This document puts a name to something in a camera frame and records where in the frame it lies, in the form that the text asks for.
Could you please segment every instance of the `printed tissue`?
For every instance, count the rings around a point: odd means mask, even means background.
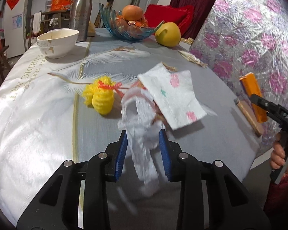
[[[169,72],[162,63],[138,75],[173,130],[207,115],[197,101],[190,71]]]
[[[155,121],[156,108],[151,94],[141,88],[130,88],[123,96],[122,119],[119,130],[126,130],[128,148],[139,180],[144,181],[141,188],[146,196],[153,195],[159,188],[151,150],[159,143],[159,131],[164,128],[162,121]]]

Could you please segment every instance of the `metal screw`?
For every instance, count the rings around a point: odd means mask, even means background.
[[[108,154],[107,154],[106,152],[101,152],[101,153],[99,153],[98,157],[99,157],[100,159],[105,159],[105,158],[108,157]]]
[[[217,166],[217,167],[222,167],[223,166],[223,162],[217,160],[217,161],[214,162],[214,165]]]
[[[64,162],[64,166],[65,166],[65,167],[69,167],[70,165],[72,165],[72,161],[71,161],[71,160],[66,160],[66,161]]]
[[[188,158],[188,154],[187,153],[185,153],[185,152],[181,152],[181,153],[179,153],[179,157],[181,158],[181,159],[186,159],[186,158]]]

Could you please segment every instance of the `yellow pomelo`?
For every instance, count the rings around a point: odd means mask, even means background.
[[[181,39],[179,27],[174,22],[167,22],[155,33],[156,41],[166,47],[176,46]]]

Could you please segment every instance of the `stainless steel bottle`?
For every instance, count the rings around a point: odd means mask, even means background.
[[[71,12],[69,28],[79,31],[77,42],[86,41],[88,37],[88,24],[90,22],[92,0],[74,0]]]

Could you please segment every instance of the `white tablecloth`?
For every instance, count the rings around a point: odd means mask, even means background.
[[[102,117],[83,104],[78,94],[85,85],[78,83],[92,82],[104,74],[130,83],[160,61],[179,71],[190,70],[197,99],[217,113],[168,131],[170,140],[200,161],[224,161],[240,180],[246,176],[259,140],[222,80],[153,38],[131,44],[111,37],[106,29],[97,29],[90,43],[77,43],[60,59],[45,58],[33,45],[0,88],[0,208],[14,225],[64,160],[89,160],[119,138],[119,104]],[[107,185],[112,229],[176,228],[180,184],[167,182],[159,150],[152,157],[160,191],[151,198],[139,192],[142,182],[130,156],[119,182]]]

